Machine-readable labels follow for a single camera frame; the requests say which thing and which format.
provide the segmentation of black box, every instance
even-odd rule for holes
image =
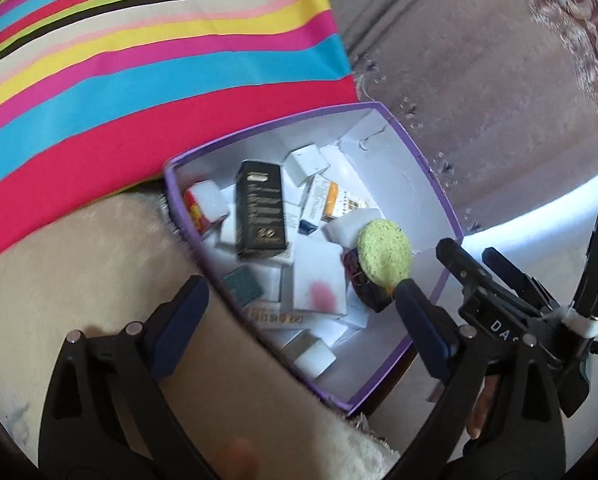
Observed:
[[[286,249],[281,167],[244,160],[237,173],[237,252],[268,258]]]

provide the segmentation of round sponge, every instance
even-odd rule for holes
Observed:
[[[375,220],[359,233],[359,265],[368,279],[393,288],[408,278],[412,264],[410,241],[392,220]]]

